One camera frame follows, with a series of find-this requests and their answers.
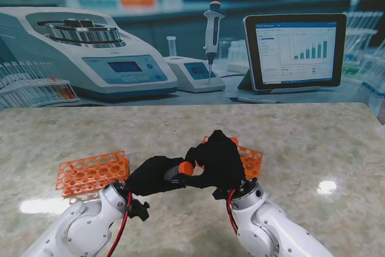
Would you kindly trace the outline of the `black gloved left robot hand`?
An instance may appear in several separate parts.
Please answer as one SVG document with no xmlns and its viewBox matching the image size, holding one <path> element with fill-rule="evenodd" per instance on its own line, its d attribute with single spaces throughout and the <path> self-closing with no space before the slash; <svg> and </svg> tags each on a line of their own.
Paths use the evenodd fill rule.
<svg viewBox="0 0 385 257">
<path fill-rule="evenodd" d="M 184 162 L 183 158 L 153 156 L 143 162 L 125 182 L 125 191 L 136 196 L 149 196 L 157 193 L 178 190 L 184 185 L 174 184 L 164 179 L 164 175 L 173 167 Z"/>
</svg>

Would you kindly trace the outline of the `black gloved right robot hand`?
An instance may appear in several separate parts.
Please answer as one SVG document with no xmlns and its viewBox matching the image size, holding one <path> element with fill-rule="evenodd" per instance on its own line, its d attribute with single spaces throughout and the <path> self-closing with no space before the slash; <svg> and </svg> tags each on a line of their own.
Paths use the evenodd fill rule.
<svg viewBox="0 0 385 257">
<path fill-rule="evenodd" d="M 229 190 L 239 188 L 246 180 L 237 146 L 221 130 L 215 130 L 207 142 L 190 148 L 185 161 L 195 161 L 204 170 L 200 175 L 174 176 L 172 180 L 181 185 Z"/>
</svg>

